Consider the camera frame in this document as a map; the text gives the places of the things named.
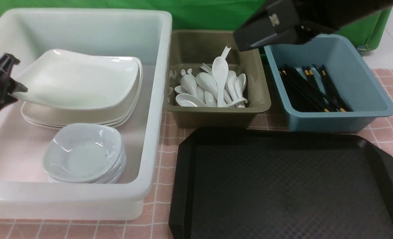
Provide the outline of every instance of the robotic arm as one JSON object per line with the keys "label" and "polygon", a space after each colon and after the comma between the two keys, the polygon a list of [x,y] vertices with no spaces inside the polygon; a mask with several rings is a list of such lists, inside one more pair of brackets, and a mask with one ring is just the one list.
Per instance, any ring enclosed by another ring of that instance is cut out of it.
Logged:
{"label": "robotic arm", "polygon": [[266,0],[233,36],[240,51],[303,44],[393,5],[393,0]]}
{"label": "robotic arm", "polygon": [[[240,51],[265,45],[303,44],[393,5],[393,0],[266,0],[234,33]],[[0,58],[0,110],[17,101],[11,94],[27,88],[10,77],[19,60]]]}

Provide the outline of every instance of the green backdrop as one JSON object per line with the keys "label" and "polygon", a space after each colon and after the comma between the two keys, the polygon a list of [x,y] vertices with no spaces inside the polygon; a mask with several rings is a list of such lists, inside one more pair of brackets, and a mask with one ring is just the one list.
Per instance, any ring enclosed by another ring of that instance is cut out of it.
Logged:
{"label": "green backdrop", "polygon": [[[264,0],[0,0],[0,16],[12,8],[127,8],[168,11],[174,29],[234,30],[252,15]],[[389,10],[345,27],[339,33],[355,46],[379,44]]]}

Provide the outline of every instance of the black plastic tray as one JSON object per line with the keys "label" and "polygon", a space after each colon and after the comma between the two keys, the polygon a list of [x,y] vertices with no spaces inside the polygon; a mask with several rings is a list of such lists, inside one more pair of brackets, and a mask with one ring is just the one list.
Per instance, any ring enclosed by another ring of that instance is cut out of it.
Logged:
{"label": "black plastic tray", "polygon": [[354,135],[203,128],[178,150],[175,239],[393,239],[393,157]]}

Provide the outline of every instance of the checkered tablecloth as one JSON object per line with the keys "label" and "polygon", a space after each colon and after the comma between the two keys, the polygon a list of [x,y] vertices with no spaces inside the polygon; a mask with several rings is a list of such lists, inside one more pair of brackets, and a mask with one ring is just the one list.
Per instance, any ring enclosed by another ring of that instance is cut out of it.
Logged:
{"label": "checkered tablecloth", "polygon": [[[393,100],[393,71],[376,69],[375,76]],[[271,87],[272,107],[257,115],[250,129],[287,130],[277,93]],[[0,219],[0,239],[172,239],[168,216],[178,145],[194,129],[180,129],[172,114],[163,112],[157,167],[152,192],[143,214],[134,221],[63,221]],[[378,118],[358,135],[393,156],[393,116]]]}

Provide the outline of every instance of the chopsticks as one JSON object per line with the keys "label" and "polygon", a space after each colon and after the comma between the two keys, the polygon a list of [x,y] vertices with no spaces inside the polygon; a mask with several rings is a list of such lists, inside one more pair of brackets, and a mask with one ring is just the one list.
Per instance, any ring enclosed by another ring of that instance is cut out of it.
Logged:
{"label": "chopsticks", "polygon": [[297,69],[288,65],[279,69],[292,107],[300,112],[336,112],[337,109],[340,112],[351,111],[350,107],[342,100],[335,85],[333,85],[326,67],[324,65],[321,68],[313,66],[321,76],[326,94],[320,90],[310,67],[302,67],[307,80]]}
{"label": "chopsticks", "polygon": [[344,102],[344,100],[341,98],[341,95],[338,93],[337,88],[335,87],[334,83],[332,82],[332,79],[330,75],[328,74],[328,71],[325,67],[325,65],[322,65],[319,69],[316,67],[316,65],[313,64],[315,67],[316,71],[321,75],[322,77],[322,82],[324,82],[324,87],[325,89],[328,88],[329,91],[332,92],[335,98],[335,102],[339,105],[339,110],[341,112],[350,112],[351,108]]}

